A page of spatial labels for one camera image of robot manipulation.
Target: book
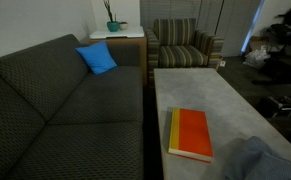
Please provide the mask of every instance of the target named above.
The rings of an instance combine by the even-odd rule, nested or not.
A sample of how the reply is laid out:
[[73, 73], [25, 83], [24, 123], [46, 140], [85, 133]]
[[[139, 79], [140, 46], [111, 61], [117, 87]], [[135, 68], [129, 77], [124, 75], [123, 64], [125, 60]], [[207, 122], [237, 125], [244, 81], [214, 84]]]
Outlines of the book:
[[213, 150], [204, 112], [173, 108], [168, 152], [204, 162], [212, 161]]

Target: armchair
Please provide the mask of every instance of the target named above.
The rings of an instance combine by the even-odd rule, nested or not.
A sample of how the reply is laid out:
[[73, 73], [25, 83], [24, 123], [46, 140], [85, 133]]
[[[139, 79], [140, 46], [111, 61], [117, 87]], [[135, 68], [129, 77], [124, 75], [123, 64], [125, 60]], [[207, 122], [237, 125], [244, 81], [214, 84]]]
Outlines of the armchair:
[[146, 29], [148, 85], [154, 85], [154, 68], [210, 67], [217, 70], [224, 40], [195, 30], [196, 19], [156, 19]]

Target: coffee table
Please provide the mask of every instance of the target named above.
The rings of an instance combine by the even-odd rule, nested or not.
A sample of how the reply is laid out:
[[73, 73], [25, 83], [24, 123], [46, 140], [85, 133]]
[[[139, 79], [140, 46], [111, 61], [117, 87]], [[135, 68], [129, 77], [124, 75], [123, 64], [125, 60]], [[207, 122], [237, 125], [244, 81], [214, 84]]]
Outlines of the coffee table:
[[[165, 179], [223, 179], [234, 150], [252, 136], [291, 161], [291, 144], [214, 69], [155, 69], [154, 75]], [[206, 113], [214, 151], [211, 164], [168, 153], [173, 107]]]

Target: white wall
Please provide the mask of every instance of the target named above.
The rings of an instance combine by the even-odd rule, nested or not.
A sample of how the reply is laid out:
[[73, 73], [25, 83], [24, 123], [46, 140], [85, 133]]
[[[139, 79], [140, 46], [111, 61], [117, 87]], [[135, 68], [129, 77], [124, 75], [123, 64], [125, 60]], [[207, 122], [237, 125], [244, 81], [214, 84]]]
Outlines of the white wall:
[[0, 56], [66, 34], [95, 30], [90, 0], [0, 0]]
[[282, 23], [282, 18], [275, 18], [291, 9], [291, 0], [265, 0], [253, 29], [254, 36], [261, 36], [263, 30], [275, 23]]
[[[103, 0], [91, 0], [95, 15], [97, 29], [106, 29], [109, 21], [107, 10]], [[140, 26], [140, 3], [139, 0], [110, 0], [113, 19], [116, 13], [117, 21], [126, 21], [129, 26]]]

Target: blue pillow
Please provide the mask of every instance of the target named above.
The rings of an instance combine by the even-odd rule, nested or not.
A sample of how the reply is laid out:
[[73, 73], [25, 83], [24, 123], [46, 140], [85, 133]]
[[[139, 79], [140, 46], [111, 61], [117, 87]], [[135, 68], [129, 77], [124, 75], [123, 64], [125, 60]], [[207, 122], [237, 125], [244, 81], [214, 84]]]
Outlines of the blue pillow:
[[105, 41], [75, 49], [95, 74], [106, 72], [117, 66], [109, 54]]

